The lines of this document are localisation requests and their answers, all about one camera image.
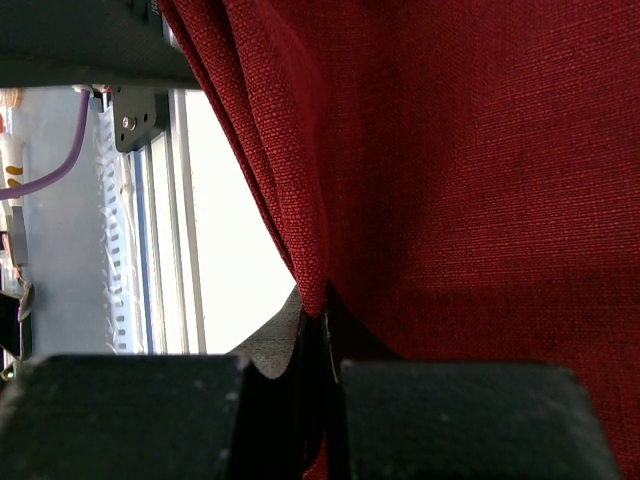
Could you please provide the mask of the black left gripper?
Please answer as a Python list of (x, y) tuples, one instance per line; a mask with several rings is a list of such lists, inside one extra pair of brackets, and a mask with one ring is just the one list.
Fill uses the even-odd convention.
[(1, 86), (74, 84), (199, 87), (158, 1), (2, 0)]

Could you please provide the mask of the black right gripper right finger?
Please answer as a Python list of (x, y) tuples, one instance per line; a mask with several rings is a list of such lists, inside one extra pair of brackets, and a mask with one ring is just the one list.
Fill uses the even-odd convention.
[(623, 285), (412, 298), (372, 334), (326, 295), (332, 479), (619, 479)]

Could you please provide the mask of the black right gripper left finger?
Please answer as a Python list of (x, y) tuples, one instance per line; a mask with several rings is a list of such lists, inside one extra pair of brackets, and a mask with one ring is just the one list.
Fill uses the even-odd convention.
[(52, 355), (1, 396), (5, 479), (299, 479), (323, 423), (297, 292), (224, 355)]

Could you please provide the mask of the dark red cloth napkin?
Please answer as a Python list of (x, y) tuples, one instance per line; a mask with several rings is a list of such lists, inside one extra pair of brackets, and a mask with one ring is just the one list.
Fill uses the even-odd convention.
[(164, 1), (306, 311), (576, 372), (639, 475), (635, 1)]

